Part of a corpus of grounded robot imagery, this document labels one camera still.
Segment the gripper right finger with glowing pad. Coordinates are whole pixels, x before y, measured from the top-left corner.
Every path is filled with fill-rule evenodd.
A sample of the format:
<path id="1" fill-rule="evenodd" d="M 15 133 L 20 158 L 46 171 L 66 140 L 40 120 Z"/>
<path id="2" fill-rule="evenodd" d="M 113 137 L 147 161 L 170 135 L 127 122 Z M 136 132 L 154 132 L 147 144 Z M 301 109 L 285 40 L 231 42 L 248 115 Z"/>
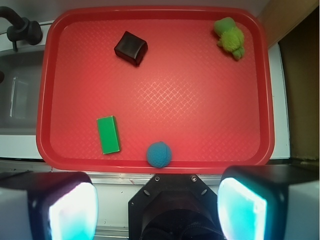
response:
<path id="1" fill-rule="evenodd" d="M 319 167 L 306 164 L 231 166 L 217 192 L 227 240 L 318 240 Z"/>

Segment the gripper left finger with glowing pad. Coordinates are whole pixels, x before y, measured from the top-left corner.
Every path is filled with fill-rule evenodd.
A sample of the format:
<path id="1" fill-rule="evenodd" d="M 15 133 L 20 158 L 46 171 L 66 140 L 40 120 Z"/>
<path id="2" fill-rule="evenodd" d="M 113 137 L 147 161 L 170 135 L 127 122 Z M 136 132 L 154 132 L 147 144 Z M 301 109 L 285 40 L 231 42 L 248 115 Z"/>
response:
<path id="1" fill-rule="evenodd" d="M 92 240 L 98 193 L 84 172 L 2 172 L 2 240 Z"/>

